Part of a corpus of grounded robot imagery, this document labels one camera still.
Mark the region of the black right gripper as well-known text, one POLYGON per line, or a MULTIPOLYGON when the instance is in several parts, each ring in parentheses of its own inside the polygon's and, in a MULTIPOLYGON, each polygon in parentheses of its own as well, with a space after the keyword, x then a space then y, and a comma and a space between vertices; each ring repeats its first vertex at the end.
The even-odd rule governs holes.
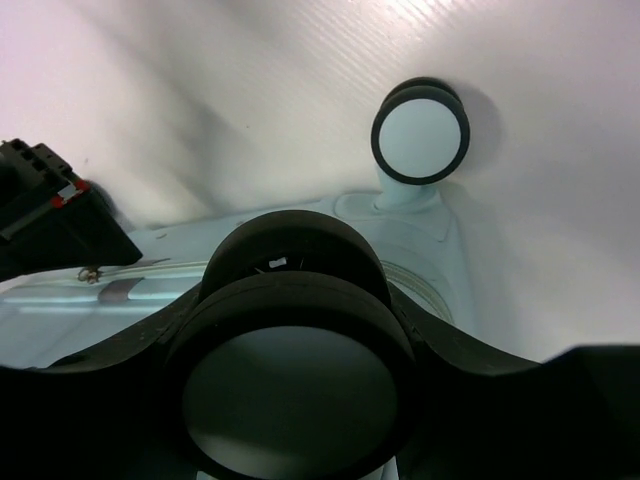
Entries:
POLYGON ((142 253, 96 185, 43 143, 1 143, 1 279, 126 266, 142 253))

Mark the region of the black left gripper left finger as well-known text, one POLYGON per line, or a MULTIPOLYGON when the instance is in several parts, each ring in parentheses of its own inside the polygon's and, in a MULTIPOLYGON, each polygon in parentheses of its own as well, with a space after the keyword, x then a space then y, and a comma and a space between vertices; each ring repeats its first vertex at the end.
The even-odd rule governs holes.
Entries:
POLYGON ((198 292, 47 368, 1 370, 4 479, 194 479, 160 386, 198 292))

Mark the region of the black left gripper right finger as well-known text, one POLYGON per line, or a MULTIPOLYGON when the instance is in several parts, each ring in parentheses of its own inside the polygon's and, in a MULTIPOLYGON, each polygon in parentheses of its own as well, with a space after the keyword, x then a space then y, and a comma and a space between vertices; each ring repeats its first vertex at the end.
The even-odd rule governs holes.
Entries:
POLYGON ((639 349, 574 347, 537 363, 492 347, 398 289, 423 404, 403 479, 635 479, 639 349))

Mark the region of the light blue suitcase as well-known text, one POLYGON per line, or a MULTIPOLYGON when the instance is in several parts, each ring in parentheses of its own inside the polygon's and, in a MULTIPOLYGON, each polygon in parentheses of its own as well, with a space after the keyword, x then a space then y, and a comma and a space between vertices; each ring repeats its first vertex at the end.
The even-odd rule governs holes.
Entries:
POLYGON ((433 188, 82 226, 1 296, 5 479, 359 479, 416 425, 422 327, 473 328, 433 188))

